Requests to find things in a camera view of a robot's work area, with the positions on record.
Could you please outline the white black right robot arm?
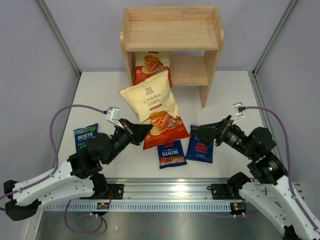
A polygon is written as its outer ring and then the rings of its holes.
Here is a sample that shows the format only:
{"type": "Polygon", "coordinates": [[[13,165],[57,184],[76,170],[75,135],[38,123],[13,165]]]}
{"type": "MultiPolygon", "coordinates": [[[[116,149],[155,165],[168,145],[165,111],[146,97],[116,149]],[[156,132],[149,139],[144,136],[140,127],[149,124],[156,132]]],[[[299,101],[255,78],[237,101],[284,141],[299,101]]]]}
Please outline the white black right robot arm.
{"type": "Polygon", "coordinates": [[[242,172],[236,173],[226,182],[230,197],[251,203],[278,229],[284,240],[320,238],[320,222],[290,183],[288,170],[272,153],[276,142],[267,128],[257,127],[245,135],[228,116],[220,122],[200,125],[192,129],[191,133],[207,146],[225,143],[247,157],[251,161],[247,166],[251,175],[273,194],[276,201],[261,194],[242,172]]]}

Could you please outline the cassava chips bag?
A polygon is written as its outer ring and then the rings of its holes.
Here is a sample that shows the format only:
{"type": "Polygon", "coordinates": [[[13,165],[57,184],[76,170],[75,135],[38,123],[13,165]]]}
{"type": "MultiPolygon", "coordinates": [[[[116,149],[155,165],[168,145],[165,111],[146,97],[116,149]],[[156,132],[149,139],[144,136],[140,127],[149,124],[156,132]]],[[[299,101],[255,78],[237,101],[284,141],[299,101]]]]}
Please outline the cassava chips bag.
{"type": "Polygon", "coordinates": [[[171,91],[168,70],[125,88],[119,93],[129,104],[140,124],[152,125],[144,139],[144,150],[168,141],[190,137],[171,91]]]}
{"type": "Polygon", "coordinates": [[[173,84],[170,72],[171,55],[170,51],[136,52],[133,85],[137,85],[160,72],[168,71],[168,80],[172,88],[173,84]]]}

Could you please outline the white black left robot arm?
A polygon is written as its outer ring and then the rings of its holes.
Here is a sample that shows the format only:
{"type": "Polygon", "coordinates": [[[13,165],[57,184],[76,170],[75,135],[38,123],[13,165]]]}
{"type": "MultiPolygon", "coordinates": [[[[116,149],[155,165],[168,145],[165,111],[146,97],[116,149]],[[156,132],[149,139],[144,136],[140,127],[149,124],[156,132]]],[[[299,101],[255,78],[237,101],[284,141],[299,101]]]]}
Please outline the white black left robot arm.
{"type": "Polygon", "coordinates": [[[112,135],[99,132],[86,146],[70,155],[57,169],[25,182],[6,181],[9,201],[4,212],[12,221],[22,221],[38,210],[73,199],[100,200],[110,196],[103,165],[109,165],[128,145],[139,146],[152,129],[151,124],[134,124],[120,119],[112,135]]]}

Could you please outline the blue spicy chilli bag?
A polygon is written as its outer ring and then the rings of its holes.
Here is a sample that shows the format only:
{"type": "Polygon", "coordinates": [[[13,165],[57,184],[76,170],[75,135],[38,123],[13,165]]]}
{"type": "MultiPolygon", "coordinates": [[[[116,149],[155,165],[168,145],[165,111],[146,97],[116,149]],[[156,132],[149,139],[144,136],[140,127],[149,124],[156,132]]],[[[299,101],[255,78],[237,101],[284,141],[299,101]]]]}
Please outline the blue spicy chilli bag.
{"type": "Polygon", "coordinates": [[[193,133],[190,133],[187,152],[185,154],[186,160],[198,161],[204,163],[213,163],[214,147],[205,145],[193,133]]]}
{"type": "Polygon", "coordinates": [[[159,168],[179,167],[187,164],[180,140],[168,141],[157,146],[159,168]]]}

